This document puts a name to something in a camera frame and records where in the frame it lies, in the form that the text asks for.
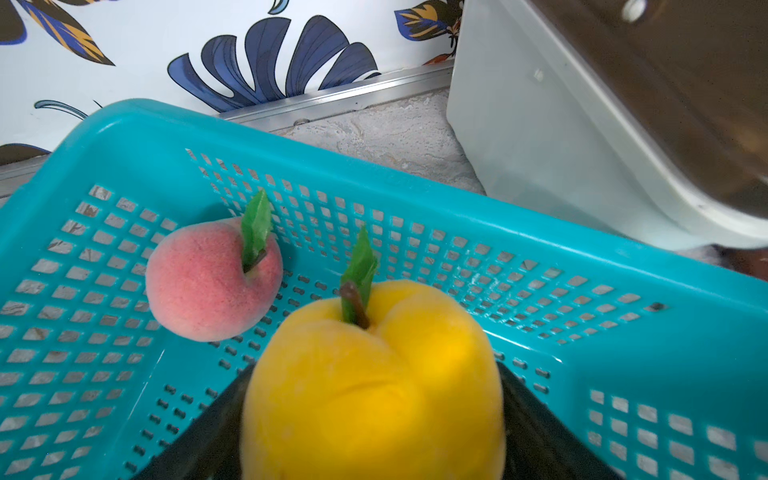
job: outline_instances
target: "basket hole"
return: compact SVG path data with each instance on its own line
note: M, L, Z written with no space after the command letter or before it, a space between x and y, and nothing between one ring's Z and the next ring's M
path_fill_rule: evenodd
M5 470L6 475L13 475L15 473L23 472L32 466L32 462L35 460L32 458L17 458L8 465L8 469Z
M694 424L689 418L681 415L669 415L667 421L671 429L680 432L684 435L694 434Z
M694 450L682 443L670 441L670 455L688 465L694 464Z
M74 359L75 363L91 363L96 360L96 352L80 352L78 357Z
M599 403L600 405L604 405L605 404L605 394L603 392L598 391L598 390L590 390L589 398L593 402Z
M52 298L58 298L61 300L72 300L75 295L78 294L77 289L71 286L59 285L51 295Z
M55 273L56 270L61 266L60 263L51 262L50 260L46 260L44 258L41 258L38 260L38 262L32 267L33 272L38 273Z
M582 277L580 275L577 275L577 276L571 278L568 281L568 285L570 285L570 286L581 286L581 285L584 285L586 282L587 282L586 278L584 278L584 277Z
M611 406L619 412L629 413L629 400L621 397L611 397Z
M544 276L547 278L557 278L563 273L562 270L556 269L556 268L549 268L546 272L544 272Z
M51 399L48 400L49 405L60 405L62 403L67 403L70 400L72 400L72 396L74 395L73 392L56 392L51 396Z
M530 272L531 270L536 268L537 265L538 265L538 262L535 262L533 260L523 260L523 263L520 265L520 268Z
M99 200L109 200L109 198L112 196L112 192L102 187L101 185L94 185L91 188L91 191L88 192L88 195L91 195L92 197Z
M611 419L611 430L622 436L627 436L629 433L627 423L619 419Z
M603 414L600 412L595 412L594 410L590 410L589 420L590 422L593 422L597 425L603 425Z
M36 372L29 380L29 385L46 385L56 376L55 372ZM18 380L18 373L0 374L0 385L13 385Z
M78 237L85 233L86 230L87 227L85 225L74 220L67 220L64 226L61 228L62 232L71 233L72 235L76 235Z
M612 286L598 285L598 286L596 286L595 288L592 289L592 293L594 293L596 295L605 295L606 293L612 292L613 289L614 288Z
M104 427L102 426L95 426L90 427L88 430L85 431L85 434L83 434L84 439L89 439L90 437L95 437L96 435L99 435L101 433L101 430Z
M101 395L101 390L86 390L80 396L80 402L93 402Z
M20 450L36 449L40 445L43 445L48 440L49 435L33 435L24 440Z
M120 335L114 339L114 342L112 342L112 345L115 346L126 346L131 343L131 337Z
M124 269L126 265L128 265L128 261L126 259L115 257L114 255L110 257L109 260L107 261L107 266L111 268L115 268L117 270Z
M640 299L640 296L635 295L634 293L625 293L624 295L618 298L618 300L622 303L637 302L639 299Z
M134 275L144 276L147 273L147 266L143 263L136 263L133 268L131 268L131 273Z
M163 219L162 223L160 224L161 228L164 228L165 230L169 230L169 231L176 230L177 226L178 226L178 223L174 222L169 218Z
M101 255L103 255L103 253L98 250L94 250L92 248L86 248L86 249L83 249L82 252L80 252L80 256L78 258L80 260L85 260L86 262L95 263L101 260Z
M38 418L38 421L35 422L36 427L45 427L48 425L53 425L54 423L58 422L58 420L61 418L61 413L44 413L40 415Z
M97 419L103 419L104 417L108 417L112 411L114 410L114 407L101 407L96 412L96 418Z
M62 382L63 383L80 383L84 377L85 377L84 372L68 372L67 375L64 376L64 380L62 380Z
M157 214L153 212L152 210L143 209L141 213L139 214L139 217L142 220L146 220L147 222L154 222L157 220Z
M132 214L134 210L136 210L136 204L127 198L123 197L120 200L118 200L117 207L121 210L125 210L128 213Z
M85 297L83 297L83 302L90 303L91 305L101 305L101 302L104 301L105 297L106 296L103 293L88 292L85 294Z
M670 480L694 480L693 477L685 475L683 472L679 472L673 468L670 469Z
M603 445L603 437L599 433L588 432L587 440L594 446L599 447Z
M619 317L619 319L622 319L625 322L631 322L632 320L636 320L636 319L639 319L639 318L640 318L639 315L637 315L636 313L632 313L632 312L625 313L624 315Z
M133 226L131 226L131 229L128 231L131 235L135 235L136 237L144 238L147 236L147 233L149 233L149 229L146 227L142 227L138 223L134 223Z
M61 315L64 314L64 309L59 308L57 306L49 306L46 305L40 310L40 313L38 313L38 318L43 320L56 320L61 318Z
M654 477L659 476L659 464L651 457L638 453L637 467L648 475L653 475Z
M120 245L118 245L118 250L125 253L133 253L138 247L139 246L136 243L133 243L130 240L123 240L120 242Z
M723 478L724 480L739 480L739 469L733 463L709 455L707 464L710 468L710 472L718 477Z
M72 343L76 342L78 338L80 338L80 332L75 332L74 330L65 330L59 334L56 341L60 343Z
M123 358L122 353L109 352L104 356L104 359L101 360L101 363L117 363L121 358Z
M61 253L62 255L68 255L74 248L73 243L65 242L59 238L54 238L48 245L48 251L53 253Z
M625 462L627 461L627 447L611 440L609 449L611 450L611 453L616 455L619 459L624 460Z
M637 441L654 450L659 448L659 436L645 429L637 429Z
M42 398L42 396L43 395L40 393L22 393L20 396L18 396L13 406L17 409L35 406L38 404L38 402L40 402L40 398Z
M134 282L133 280L125 280L120 287L120 290L125 290L127 292L135 292L136 290L139 290L139 284Z
M86 270L85 268L80 268L79 266L73 266L67 274L65 275L67 278L72 280L85 280L88 278L88 275L91 274L90 270Z

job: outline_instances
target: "leaf pattern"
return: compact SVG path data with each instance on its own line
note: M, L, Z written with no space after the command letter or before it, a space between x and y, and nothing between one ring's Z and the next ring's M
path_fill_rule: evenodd
M0 0L0 45L14 45L27 39L27 29L11 0Z
M321 90L351 83L366 74L367 78L379 74L376 61L365 45L350 45L336 24L318 15L304 25L288 66L284 94L277 85L275 66L289 26L288 18L269 17L248 29L245 52L254 88L248 85L237 65L237 38L232 35L210 39L200 52L203 66L233 92L231 97L215 91L200 79L188 53L168 64L168 75L209 107L224 112L303 94L312 76L340 52L323 79Z
M17 0L43 29L64 48L96 63L114 65L77 20L53 0Z
M359 42L353 43L345 48L333 62L333 66L323 79L323 83L320 84L320 90L348 84L350 78L357 79L374 70L376 70L376 61L368 47ZM380 73L377 72L366 78L378 74Z
M427 0L413 8L395 11L400 34L413 41L424 41L449 33L461 18L462 9L458 2Z
M348 46L349 41L335 23L320 15L310 18L288 66L286 95L292 97L304 93L312 75Z
M73 6L90 5L104 0L59 0ZM61 46L86 60L114 65L101 52L88 32L54 0L16 0L16 3ZM0 0L0 45L22 43L27 32L11 0Z
M395 10L400 35L412 41L424 41L450 35L450 53L440 54L424 65L433 65L453 58L458 46L458 30L462 25L464 2L461 0L427 0L407 10Z
M275 2L272 4L272 8L270 8L270 15L277 15L279 13L283 13L283 10L286 9L288 6L288 0L275 0Z

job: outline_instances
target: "blue leaf print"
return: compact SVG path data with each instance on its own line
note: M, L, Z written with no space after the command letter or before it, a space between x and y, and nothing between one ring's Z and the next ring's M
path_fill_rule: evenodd
M353 43L345 48L333 63L323 83L320 84L320 90L350 84L374 70L376 70L376 60L373 59L368 47L359 42Z
M461 16L462 8L458 2L442 0L427 0L419 6L395 11L400 35L412 41L429 40L450 33Z
M288 0L275 0L275 3L270 8L270 15L277 15L283 13L283 10L288 6Z
M233 103L243 106L255 105L260 103L260 100L237 67L236 41L237 37L234 35L213 37L205 44L200 56L206 70L232 90L234 96L230 100Z
M304 93L312 75L348 45L346 36L328 18L320 15L310 18L288 67L286 95L292 97Z
M259 103L285 98L277 86L275 64L289 26L288 18L265 18L253 24L245 35L245 52Z
M80 120L85 120L85 118L88 116L88 114L84 113L83 111L80 111L71 105L67 105L64 102L56 100L38 100L35 102L35 108L50 108L52 110L63 111L79 118Z
M53 0L16 0L54 40L75 55L103 65L114 65L74 18Z
M235 54L237 39L232 35L210 39L200 53L205 68L233 92L231 97L215 91L200 79L189 54L171 61L168 74L184 90L219 112L303 94L311 77L339 52L341 55L323 79L321 89L348 84L368 73L367 78L378 74L376 61L365 45L350 45L332 21L316 16L302 30L288 67L286 94L283 94L277 86L275 66L289 26L288 18L269 17L248 29L245 52L255 88L248 85L240 72Z
M223 112L242 108L246 105L237 104L213 88L209 87L198 75L190 61L190 55L185 53L174 58L168 64L168 75L184 90L204 101L215 111Z

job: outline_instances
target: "peach stem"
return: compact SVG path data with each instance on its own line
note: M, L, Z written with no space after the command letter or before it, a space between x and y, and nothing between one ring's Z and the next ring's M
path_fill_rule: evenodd
M357 285L351 280L344 283L339 289L339 296L352 304L352 308L355 310L355 324L363 330L368 329L371 326L371 320L366 315L366 308L362 304L362 297L360 291L357 290Z

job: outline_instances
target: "stone countertop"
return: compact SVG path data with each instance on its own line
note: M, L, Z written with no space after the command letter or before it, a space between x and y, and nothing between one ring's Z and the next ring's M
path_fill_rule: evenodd
M485 194L445 118L447 104L442 90L273 133Z

